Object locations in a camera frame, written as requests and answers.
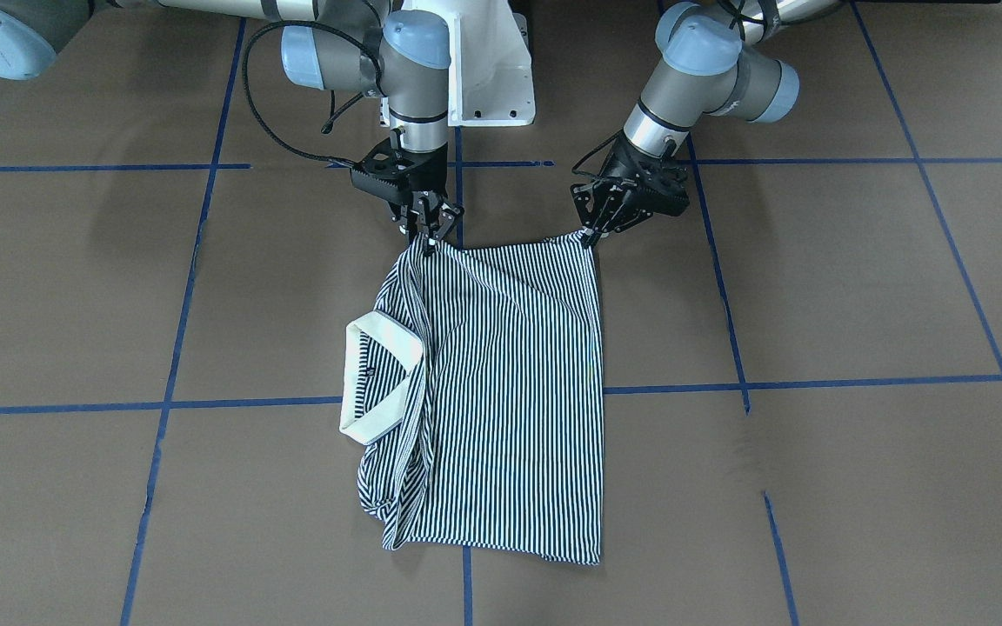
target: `black cable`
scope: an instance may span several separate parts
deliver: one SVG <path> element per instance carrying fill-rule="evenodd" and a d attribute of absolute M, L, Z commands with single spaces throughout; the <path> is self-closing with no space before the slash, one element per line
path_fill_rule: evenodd
<path fill-rule="evenodd" d="M 249 51 L 254 50 L 254 45 L 258 43 L 264 36 L 268 35 L 268 33 L 278 29 L 290 27 L 290 25 L 301 25 L 301 27 L 307 27 L 315 30 L 322 30 L 324 32 L 330 32 L 331 35 L 338 36 L 339 38 L 345 40 L 347 43 L 353 44 L 355 48 L 358 48 L 359 51 L 362 52 L 362 56 L 365 56 L 367 59 L 370 60 L 370 63 L 373 63 L 374 82 L 378 84 L 378 91 L 381 90 L 381 62 L 379 62 L 378 56 L 375 55 L 373 51 L 368 49 L 366 46 L 363 46 L 361 41 L 359 41 L 358 39 L 354 39 L 353 36 L 347 35 L 346 32 L 343 32 L 338 28 L 330 27 L 330 25 L 327 24 L 315 23 L 314 21 L 307 21 L 307 20 L 283 20 L 279 21 L 278 23 L 270 23 L 264 25 L 264 27 L 259 29 L 258 32 L 255 32 L 254 35 L 250 36 L 249 41 L 246 42 L 245 50 L 242 50 L 241 87 L 246 92 L 246 103 L 249 104 L 249 112 L 254 114 L 254 118 L 258 120 L 258 123 L 260 124 L 260 126 L 262 126 L 262 130 L 266 131 L 266 134 L 270 135 L 271 139 L 274 139 L 274 141 L 278 143 L 279 146 L 282 146 L 284 149 L 289 150 L 290 153 L 294 153 L 295 155 L 302 155 L 302 157 L 309 158 L 312 160 L 334 162 L 338 163 L 338 165 L 342 165 L 345 167 L 353 167 L 355 165 L 355 162 L 349 158 L 337 157 L 337 155 L 312 154 L 309 153 L 309 151 L 304 151 L 300 148 L 290 145 L 289 142 L 282 139 L 278 134 L 276 134 L 276 132 L 274 132 L 272 128 L 270 128 L 270 124 L 266 123 L 266 119 L 262 117 L 261 111 L 258 110 L 258 104 L 254 103 L 254 94 L 250 94 L 249 91 Z M 338 114 L 342 115 L 343 111 L 346 111 L 347 108 L 351 106 L 351 104 L 358 102 L 359 99 L 361 98 L 362 94 L 358 94 L 354 98 L 351 98 L 350 102 L 345 104 L 345 106 L 343 106 L 343 108 L 340 109 L 340 111 L 337 111 Z M 332 118 L 333 119 L 329 120 L 329 122 L 334 123 L 334 118 L 338 118 L 338 115 L 336 115 L 335 112 L 332 112 Z"/>
<path fill-rule="evenodd" d="M 357 104 L 359 100 L 363 98 L 363 96 L 366 96 L 366 94 L 363 94 L 363 92 L 359 91 L 358 94 L 355 94 L 353 98 L 351 98 L 350 100 L 346 100 L 346 104 L 343 104 L 343 107 L 341 109 L 335 110 L 334 108 L 332 108 L 331 117 L 327 118 L 327 123 L 323 124 L 323 128 L 320 129 L 320 132 L 323 132 L 324 135 L 330 135 L 332 129 L 334 129 L 335 127 L 335 120 L 339 119 L 339 115 L 345 114 L 346 110 L 353 107 L 354 104 Z M 334 96 L 332 96 L 331 106 L 332 107 L 335 106 Z"/>
<path fill-rule="evenodd" d="M 747 3 L 748 3 L 748 0 L 740 0 L 740 4 L 736 5 L 736 15 L 743 15 L 743 13 L 741 13 L 741 11 L 744 11 L 744 4 L 747 4 Z M 736 30 L 738 30 L 740 32 L 740 39 L 741 39 L 741 41 L 743 41 L 743 39 L 744 39 L 744 22 L 742 20 L 736 19 L 736 17 L 732 17 L 732 23 L 736 24 Z"/>
<path fill-rule="evenodd" d="M 615 141 L 617 137 L 620 137 L 620 135 L 623 134 L 624 134 L 623 130 L 617 130 L 616 132 L 613 132 L 612 135 L 609 135 L 608 139 L 605 139 L 601 143 L 598 143 L 595 149 L 588 151 L 588 153 L 585 153 L 585 155 L 582 158 L 577 159 L 577 162 L 574 163 L 573 167 L 571 167 L 571 173 L 574 175 L 585 175 L 585 177 L 588 177 L 592 181 L 596 182 L 615 182 L 617 183 L 617 185 L 622 185 L 623 183 L 624 185 L 627 185 L 627 183 L 631 181 L 626 181 L 624 178 L 621 178 L 620 175 L 593 174 L 592 171 L 582 171 L 581 169 L 579 169 L 579 167 L 582 166 L 582 163 L 586 162 L 590 157 L 592 157 L 592 155 L 599 153 L 599 151 L 601 151 L 602 148 L 608 146 L 609 143 L 612 143 L 613 141 Z"/>
<path fill-rule="evenodd" d="M 381 13 L 378 12 L 378 8 L 374 7 L 370 0 L 359 0 L 359 3 L 363 3 L 366 7 L 370 7 L 370 12 L 373 13 L 374 21 L 377 21 L 378 25 L 381 25 Z"/>
<path fill-rule="evenodd" d="M 741 12 L 743 11 L 745 3 L 740 3 L 739 8 L 734 7 L 734 5 L 732 5 L 732 3 L 730 3 L 729 0 L 716 0 L 716 4 L 718 4 L 719 7 L 721 7 L 721 9 L 724 10 L 724 12 L 727 12 L 736 21 L 741 21 L 741 23 L 755 23 L 757 25 L 764 25 L 764 20 L 756 19 L 756 17 L 754 16 L 746 16 L 744 15 L 744 13 Z M 846 0 L 838 0 L 838 3 L 833 5 L 833 7 L 821 13 L 816 13 L 816 15 L 812 16 L 801 17 L 801 19 L 797 20 L 780 20 L 780 25 L 799 25 L 804 23 L 812 23 L 813 21 L 818 21 L 823 19 L 823 17 L 834 15 L 835 12 L 841 10 L 841 8 L 844 7 L 844 5 L 846 4 L 847 4 Z"/>

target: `grid line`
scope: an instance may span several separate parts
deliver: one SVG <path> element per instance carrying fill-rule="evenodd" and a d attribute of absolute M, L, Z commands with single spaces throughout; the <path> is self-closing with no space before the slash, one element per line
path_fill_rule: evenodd
<path fill-rule="evenodd" d="M 556 162 L 552 159 L 542 160 L 462 160 L 458 158 L 458 146 L 462 145 L 462 127 L 454 127 L 454 146 L 456 146 L 456 158 L 446 162 L 449 168 L 458 169 L 460 167 L 471 168 L 513 168 L 513 167 L 554 167 Z M 324 168 L 346 169 L 346 165 L 339 162 L 329 162 Z"/>
<path fill-rule="evenodd" d="M 950 229 L 950 222 L 946 218 L 946 213 L 942 210 L 942 203 L 938 199 L 938 193 L 934 190 L 933 182 L 931 182 L 930 175 L 926 172 L 926 163 L 919 155 L 919 146 L 916 145 L 913 135 L 911 135 L 911 128 L 907 126 L 907 119 L 904 118 L 903 109 L 900 107 L 899 99 L 895 96 L 895 90 L 892 89 L 892 83 L 887 79 L 887 72 L 884 70 L 884 64 L 880 60 L 880 53 L 876 52 L 876 46 L 874 41 L 872 41 L 872 36 L 868 33 L 868 27 L 864 23 L 864 17 L 861 16 L 861 11 L 856 7 L 856 3 L 851 3 L 851 8 L 853 9 L 853 16 L 856 17 L 858 25 L 861 28 L 861 35 L 864 36 L 864 41 L 868 46 L 868 52 L 872 55 L 872 60 L 876 64 L 876 71 L 880 74 L 880 81 L 884 83 L 884 89 L 887 91 L 888 98 L 891 99 L 892 108 L 895 110 L 896 117 L 899 118 L 900 126 L 903 129 L 903 135 L 907 138 L 907 146 L 911 148 L 911 154 L 914 157 L 915 166 L 919 168 L 919 174 L 922 175 L 922 180 L 924 185 L 926 185 L 926 192 L 930 194 L 930 201 L 934 205 L 934 212 L 938 216 L 938 222 L 942 226 L 942 233 L 946 235 L 946 242 L 950 246 L 950 252 L 953 253 L 954 261 L 957 261 L 958 270 L 961 273 L 961 279 L 966 284 L 966 290 L 969 292 L 969 297 L 973 302 L 973 308 L 977 310 L 977 317 L 981 326 L 985 329 L 985 337 L 989 346 L 992 349 L 993 357 L 997 361 L 999 366 L 999 374 L 1002 377 L 1002 352 L 999 351 L 999 345 L 995 340 L 995 334 L 992 333 L 992 327 L 989 325 L 989 320 L 985 314 L 985 308 L 981 305 L 981 300 L 977 294 L 977 288 L 973 285 L 973 280 L 969 276 L 969 270 L 966 269 L 966 262 L 961 256 L 961 250 L 958 249 L 957 241 L 953 238 L 953 233 Z"/>
<path fill-rule="evenodd" d="M 739 392 L 741 387 L 756 390 L 838 389 L 861 387 L 914 387 L 936 385 L 975 385 L 1002 382 L 1002 374 L 961 374 L 947 377 L 911 377 L 882 379 L 824 379 L 803 381 L 718 382 L 718 384 L 652 385 L 605 387 L 605 396 L 672 395 L 672 393 Z M 341 396 L 301 396 L 281 398 L 217 398 L 172 400 L 169 409 L 226 409 L 241 407 L 287 407 L 338 405 Z M 0 416 L 24 416 L 37 413 L 145 412 L 158 410 L 163 402 L 109 402 L 108 404 L 0 406 Z"/>
<path fill-rule="evenodd" d="M 41 173 L 61 173 L 61 171 L 164 171 L 187 169 L 249 169 L 247 162 L 154 162 L 138 165 L 0 165 L 3 171 L 41 171 Z"/>
<path fill-rule="evenodd" d="M 203 202 L 199 210 L 199 225 L 195 229 L 195 239 L 194 244 L 191 246 L 191 260 L 189 266 L 187 267 L 187 281 L 184 282 L 183 288 L 183 302 L 180 307 L 180 320 L 175 329 L 175 341 L 172 346 L 172 362 L 169 368 L 168 382 L 166 387 L 164 387 L 164 400 L 160 409 L 160 417 L 156 421 L 156 438 L 154 441 L 154 452 L 152 452 L 152 460 L 149 465 L 149 479 L 146 483 L 146 503 L 141 511 L 141 519 L 138 523 L 138 532 L 136 532 L 136 540 L 134 546 L 134 557 L 132 557 L 130 562 L 130 573 L 128 573 L 126 582 L 126 596 L 122 599 L 122 618 L 120 618 L 120 626 L 128 626 L 130 623 L 130 614 L 134 609 L 134 594 L 136 591 L 136 583 L 138 583 L 138 574 L 141 568 L 141 560 L 144 552 L 144 544 L 146 544 L 146 534 L 149 530 L 149 517 L 152 512 L 152 503 L 154 502 L 154 494 L 156 488 L 156 479 L 158 478 L 160 471 L 160 460 L 161 460 L 161 442 L 166 435 L 168 429 L 168 418 L 171 413 L 172 408 L 172 393 L 175 390 L 175 375 L 180 368 L 180 353 L 183 348 L 183 336 L 188 328 L 188 312 L 191 307 L 191 295 L 195 288 L 195 260 L 199 253 L 199 248 L 203 241 L 203 225 L 207 221 L 207 214 L 209 214 L 211 206 L 211 194 L 214 192 L 214 181 L 218 174 L 219 165 L 219 155 L 222 153 L 222 138 L 226 134 L 226 124 L 227 116 L 230 112 L 230 99 L 231 95 L 234 93 L 234 78 L 237 76 L 238 72 L 238 60 L 241 56 L 241 44 L 243 36 L 246 32 L 246 19 L 238 20 L 238 35 L 234 40 L 234 55 L 230 61 L 230 76 L 227 77 L 227 86 L 225 95 L 222 98 L 222 111 L 219 113 L 218 130 L 215 131 L 214 135 L 214 152 L 211 154 L 211 167 L 209 169 L 209 174 L 207 174 L 207 186 L 203 190 Z"/>
<path fill-rule="evenodd" d="M 1002 157 L 779 157 L 779 158 L 700 158 L 678 159 L 680 165 L 912 165 L 922 163 L 964 163 L 998 165 Z"/>
<path fill-rule="evenodd" d="M 783 595 L 788 599 L 788 615 L 791 626 L 799 626 L 799 609 L 795 605 L 795 590 L 791 586 L 791 571 L 788 570 L 788 555 L 783 549 L 783 538 L 780 536 L 780 525 L 776 523 L 775 508 L 768 492 L 763 493 L 764 508 L 768 509 L 768 527 L 772 530 L 772 545 L 776 550 L 776 562 L 780 565 L 780 578 L 783 579 Z"/>
<path fill-rule="evenodd" d="M 463 175 L 465 162 L 462 160 L 462 127 L 454 127 L 454 203 L 462 206 Z M 458 249 L 463 246 L 463 221 L 458 219 L 456 226 Z M 474 576 L 470 546 L 462 547 L 462 623 L 463 626 L 474 625 Z"/>
<path fill-rule="evenodd" d="M 732 307 L 728 304 L 728 290 L 724 288 L 724 277 L 721 273 L 721 260 L 716 252 L 716 240 L 713 238 L 713 222 L 708 216 L 708 203 L 706 202 L 706 189 L 702 186 L 702 174 L 698 167 L 698 155 L 695 152 L 695 140 L 691 135 L 687 135 L 687 150 L 690 153 L 691 169 L 695 175 L 695 190 L 698 191 L 698 208 L 702 214 L 702 224 L 706 226 L 706 242 L 710 248 L 710 257 L 713 261 L 713 277 L 716 280 L 716 291 L 721 297 L 721 305 L 724 307 L 724 328 L 728 334 L 728 350 L 732 353 L 732 365 L 736 370 L 736 384 L 740 386 L 740 402 L 744 405 L 744 413 L 753 410 L 753 400 L 748 396 L 748 388 L 744 381 L 744 365 L 740 361 L 740 345 L 736 342 L 736 328 L 732 322 Z"/>

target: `brown floor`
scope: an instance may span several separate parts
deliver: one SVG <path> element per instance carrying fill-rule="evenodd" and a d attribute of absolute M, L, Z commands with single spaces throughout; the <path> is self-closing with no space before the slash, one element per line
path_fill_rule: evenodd
<path fill-rule="evenodd" d="M 468 247 L 576 228 L 569 165 L 656 20 L 537 3 L 537 123 L 453 135 Z M 692 208 L 599 244 L 596 568 L 381 549 L 337 397 L 402 239 L 256 126 L 227 83 L 255 25 L 104 12 L 0 80 L 0 625 L 1002 625 L 1002 5 L 769 41 L 792 115 L 703 119 Z M 282 134 L 381 139 L 373 102 L 319 135 L 327 95 L 274 47 L 250 66 Z"/>

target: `striped shirt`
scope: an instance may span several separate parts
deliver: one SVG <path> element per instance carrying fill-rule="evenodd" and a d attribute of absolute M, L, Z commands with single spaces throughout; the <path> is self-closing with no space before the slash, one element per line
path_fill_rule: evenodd
<path fill-rule="evenodd" d="M 407 372 L 363 333 L 357 385 L 345 390 L 353 410 L 343 419 L 361 419 L 407 379 L 400 423 L 363 455 L 362 507 L 386 524 L 387 550 L 466 544 L 596 565 L 602 360 L 591 250 L 573 233 L 472 250 L 440 241 L 425 257 L 422 239 L 375 306 L 419 338 L 421 366 Z"/>

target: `white mounting bracket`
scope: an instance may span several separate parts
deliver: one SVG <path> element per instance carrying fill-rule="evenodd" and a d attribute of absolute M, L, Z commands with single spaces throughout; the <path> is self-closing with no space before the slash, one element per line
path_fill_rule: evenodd
<path fill-rule="evenodd" d="M 405 0 L 443 17 L 451 33 L 451 126 L 528 126 L 536 119 L 524 16 L 505 0 Z"/>

